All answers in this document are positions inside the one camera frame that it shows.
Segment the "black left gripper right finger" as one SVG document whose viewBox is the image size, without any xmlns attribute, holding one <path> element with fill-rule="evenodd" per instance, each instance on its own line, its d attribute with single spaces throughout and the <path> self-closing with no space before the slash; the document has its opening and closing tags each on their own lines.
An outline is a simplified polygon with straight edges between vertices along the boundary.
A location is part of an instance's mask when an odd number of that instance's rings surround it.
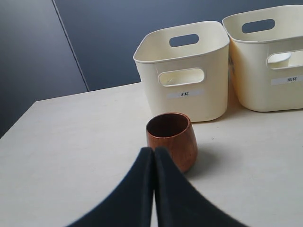
<svg viewBox="0 0 303 227">
<path fill-rule="evenodd" d="M 240 227 L 184 177 L 165 148 L 156 148 L 155 200 L 160 227 Z"/>
</svg>

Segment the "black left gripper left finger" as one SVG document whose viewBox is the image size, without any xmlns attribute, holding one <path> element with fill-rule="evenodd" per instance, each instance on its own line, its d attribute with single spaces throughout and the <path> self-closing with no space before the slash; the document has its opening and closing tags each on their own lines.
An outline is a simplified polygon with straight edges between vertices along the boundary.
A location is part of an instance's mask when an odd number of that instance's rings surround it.
<svg viewBox="0 0 303 227">
<path fill-rule="evenodd" d="M 154 152 L 142 148 L 119 185 L 70 227 L 149 227 L 154 190 Z"/>
</svg>

